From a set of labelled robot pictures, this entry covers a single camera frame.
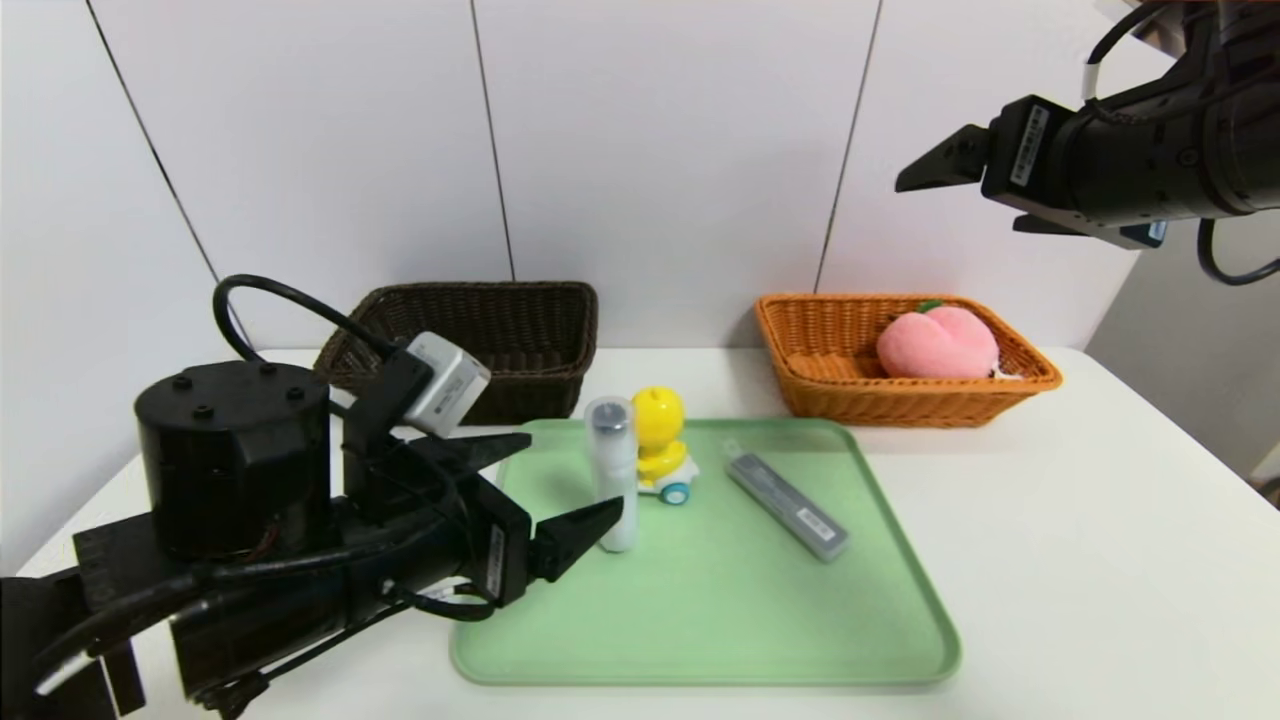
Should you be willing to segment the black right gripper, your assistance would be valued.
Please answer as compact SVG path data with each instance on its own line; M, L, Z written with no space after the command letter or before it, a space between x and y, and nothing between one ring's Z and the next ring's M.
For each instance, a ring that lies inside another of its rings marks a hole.
M895 179L896 193L980 182L1018 232L1164 236L1212 210L1208 79L1174 74L1071 111L1032 95L968 124Z

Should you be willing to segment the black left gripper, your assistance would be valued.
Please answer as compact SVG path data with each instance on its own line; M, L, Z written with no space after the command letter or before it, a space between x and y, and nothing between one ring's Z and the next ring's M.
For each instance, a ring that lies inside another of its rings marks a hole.
M483 620L598 544L620 523L622 497L540 521L530 541L530 515L479 474L531 445L524 432L428 434L408 448L431 469L346 470L346 538L381 546L346 566L352 619L417 609Z

